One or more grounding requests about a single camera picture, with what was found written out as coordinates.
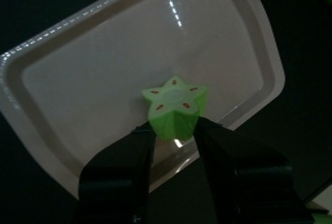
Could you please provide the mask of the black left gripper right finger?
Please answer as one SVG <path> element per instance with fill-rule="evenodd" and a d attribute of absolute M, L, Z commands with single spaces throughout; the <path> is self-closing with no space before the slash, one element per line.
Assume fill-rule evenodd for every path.
<path fill-rule="evenodd" d="M 314 224 L 279 151 L 204 117 L 195 140 L 219 224 Z"/>

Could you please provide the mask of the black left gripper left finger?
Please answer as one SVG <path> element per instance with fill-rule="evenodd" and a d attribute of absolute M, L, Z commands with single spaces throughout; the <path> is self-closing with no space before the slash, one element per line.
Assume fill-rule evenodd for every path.
<path fill-rule="evenodd" d="M 146 224 L 154 144 L 145 123 L 94 156 L 79 177 L 74 224 Z"/>

